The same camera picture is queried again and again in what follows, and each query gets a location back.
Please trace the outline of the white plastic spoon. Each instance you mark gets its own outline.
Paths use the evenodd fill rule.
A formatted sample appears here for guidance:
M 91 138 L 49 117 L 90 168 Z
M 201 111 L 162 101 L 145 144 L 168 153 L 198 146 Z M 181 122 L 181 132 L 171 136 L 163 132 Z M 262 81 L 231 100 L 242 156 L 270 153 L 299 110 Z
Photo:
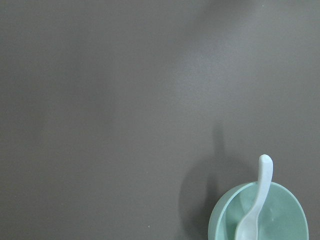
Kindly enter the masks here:
M 255 200 L 249 211 L 238 223 L 235 230 L 235 240 L 258 239 L 258 219 L 270 190 L 273 172 L 273 160 L 269 155 L 262 154 L 258 160 L 258 180 Z

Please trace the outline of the mint green bowl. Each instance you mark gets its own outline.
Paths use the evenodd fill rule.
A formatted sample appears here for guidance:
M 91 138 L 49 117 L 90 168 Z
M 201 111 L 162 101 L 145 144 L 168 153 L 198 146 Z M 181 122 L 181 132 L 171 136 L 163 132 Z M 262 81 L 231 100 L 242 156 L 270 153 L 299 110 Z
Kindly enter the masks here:
M 217 201 L 208 223 L 209 240 L 233 240 L 236 227 L 251 208 L 257 183 L 249 182 L 228 190 Z M 308 240 L 304 210 L 284 186 L 272 182 L 258 217 L 259 240 Z

